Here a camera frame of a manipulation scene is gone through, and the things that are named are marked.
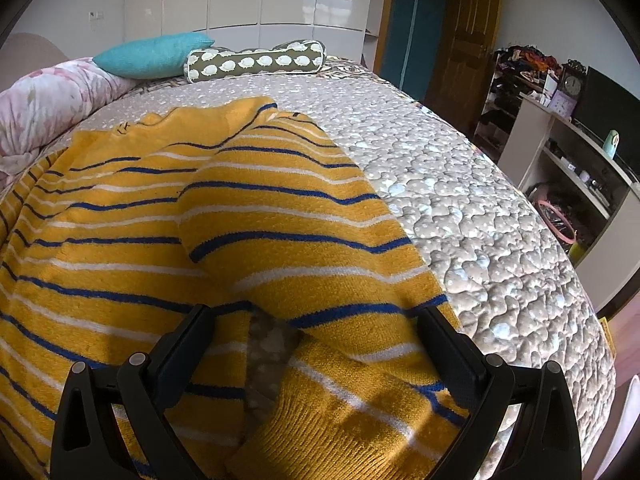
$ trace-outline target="pink floral comforter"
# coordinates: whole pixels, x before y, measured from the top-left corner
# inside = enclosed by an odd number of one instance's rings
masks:
[[[0,196],[43,146],[137,83],[85,57],[36,70],[0,93]]]

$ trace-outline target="sweater cuff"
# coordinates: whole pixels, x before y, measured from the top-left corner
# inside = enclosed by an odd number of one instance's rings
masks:
[[[326,414],[282,399],[226,468],[238,480],[407,480],[383,453],[334,426]]]

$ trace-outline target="white wall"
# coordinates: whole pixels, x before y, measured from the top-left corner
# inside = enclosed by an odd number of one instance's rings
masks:
[[[67,57],[96,56],[124,40],[125,0],[33,0],[12,32],[47,38]],[[89,12],[104,18],[92,30]]]
[[[599,0],[503,0],[496,47],[513,44],[577,59],[640,98],[640,64]]]

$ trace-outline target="clothes pile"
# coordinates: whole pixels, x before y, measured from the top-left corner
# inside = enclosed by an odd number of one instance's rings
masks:
[[[499,50],[498,68],[503,72],[516,73],[535,84],[544,84],[549,70],[558,78],[562,74],[562,66],[556,58],[545,56],[534,46],[516,45]]]

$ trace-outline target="wooden door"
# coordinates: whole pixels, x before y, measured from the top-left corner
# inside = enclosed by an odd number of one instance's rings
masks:
[[[447,0],[442,39],[424,105],[470,134],[486,99],[502,0]]]

